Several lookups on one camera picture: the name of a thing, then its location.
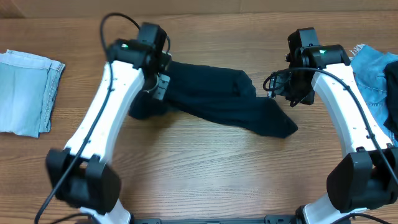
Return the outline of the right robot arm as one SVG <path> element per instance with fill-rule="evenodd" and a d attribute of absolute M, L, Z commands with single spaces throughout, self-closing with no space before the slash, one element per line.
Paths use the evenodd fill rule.
<path fill-rule="evenodd" d="M 270 97 L 291 106 L 324 102 L 340 139 L 342 161 L 326 180 L 326 194 L 293 215 L 268 215 L 266 223 L 349 223 L 397 201 L 397 148 L 383 133 L 355 83 L 351 62 L 340 45 L 323 46 L 314 28 L 288 37 L 289 67 L 266 78 Z"/>

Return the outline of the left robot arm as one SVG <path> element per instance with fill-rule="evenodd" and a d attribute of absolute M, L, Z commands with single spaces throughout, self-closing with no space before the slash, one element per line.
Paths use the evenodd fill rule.
<path fill-rule="evenodd" d="M 134 99 L 155 93 L 171 55 L 157 24 L 143 23 L 136 39 L 118 39 L 106 50 L 98 91 L 78 129 L 63 150 L 51 149 L 46 168 L 52 191 L 36 214 L 37 223 L 53 197 L 93 223 L 134 223 L 119 199 L 121 179 L 111 168 L 119 130 Z"/>

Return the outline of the dark navy t-shirt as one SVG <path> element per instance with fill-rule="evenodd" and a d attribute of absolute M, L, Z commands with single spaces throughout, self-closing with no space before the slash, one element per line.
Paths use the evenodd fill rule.
<path fill-rule="evenodd" d="M 180 110 L 218 124 L 248 129 L 260 136 L 286 138 L 298 130 L 277 102 L 259 97 L 242 70 L 171 62 L 162 100 L 142 92 L 129 115 L 144 120 Z"/>

